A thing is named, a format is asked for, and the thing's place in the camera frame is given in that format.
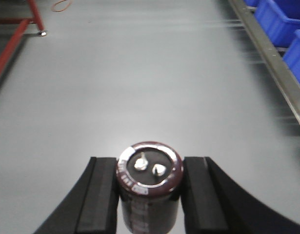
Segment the red metal frame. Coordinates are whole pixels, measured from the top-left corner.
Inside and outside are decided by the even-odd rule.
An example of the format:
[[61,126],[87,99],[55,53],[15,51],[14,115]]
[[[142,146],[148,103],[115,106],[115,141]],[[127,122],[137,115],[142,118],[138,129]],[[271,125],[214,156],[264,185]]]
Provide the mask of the red metal frame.
[[44,31],[42,19],[40,17],[39,10],[37,8],[35,0],[27,0],[30,10],[33,14],[32,18],[4,18],[0,19],[0,24],[18,24],[16,31],[11,39],[8,41],[5,49],[0,54],[0,75],[4,71],[9,59],[18,46],[24,32],[29,24],[36,24],[40,31]]

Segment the electrolytic capacitor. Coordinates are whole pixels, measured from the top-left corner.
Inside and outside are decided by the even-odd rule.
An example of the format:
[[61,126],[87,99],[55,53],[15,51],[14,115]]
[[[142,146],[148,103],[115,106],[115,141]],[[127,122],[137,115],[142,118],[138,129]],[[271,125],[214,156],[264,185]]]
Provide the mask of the electrolytic capacitor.
[[133,234],[166,234],[175,224],[183,166],[171,147],[146,141],[128,147],[117,164],[124,221]]

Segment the cable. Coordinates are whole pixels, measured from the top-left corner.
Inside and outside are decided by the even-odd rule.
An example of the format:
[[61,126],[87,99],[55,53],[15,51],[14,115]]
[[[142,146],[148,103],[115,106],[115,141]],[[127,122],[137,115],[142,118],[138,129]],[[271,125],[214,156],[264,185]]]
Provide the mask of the cable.
[[64,1],[67,1],[67,0],[60,0],[60,1],[56,2],[56,3],[54,3],[54,4],[51,6],[51,10],[52,10],[53,12],[61,12],[61,11],[65,11],[65,10],[72,4],[72,2],[73,2],[73,0],[69,0],[69,3],[68,3],[63,9],[61,9],[61,10],[56,10],[56,6],[57,6],[58,4],[60,4],[61,2],[64,2]]

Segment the blue bin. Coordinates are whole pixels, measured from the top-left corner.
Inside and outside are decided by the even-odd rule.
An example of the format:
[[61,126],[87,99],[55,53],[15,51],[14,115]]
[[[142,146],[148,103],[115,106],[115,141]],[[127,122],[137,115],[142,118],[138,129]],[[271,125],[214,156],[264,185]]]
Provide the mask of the blue bin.
[[244,0],[244,1],[248,6],[257,6],[259,2],[259,0]]
[[289,47],[300,29],[300,0],[261,0],[255,17],[275,47]]
[[295,34],[296,38],[283,56],[283,60],[300,83],[300,30],[296,30]]

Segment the gray floor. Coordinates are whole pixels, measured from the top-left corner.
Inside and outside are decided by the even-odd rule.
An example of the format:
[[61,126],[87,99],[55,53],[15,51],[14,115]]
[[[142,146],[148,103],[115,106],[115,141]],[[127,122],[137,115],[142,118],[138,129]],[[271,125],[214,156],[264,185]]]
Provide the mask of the gray floor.
[[32,233],[90,156],[143,140],[212,157],[300,224],[300,128],[226,0],[53,2],[38,1],[49,35],[29,28],[0,87],[0,234]]

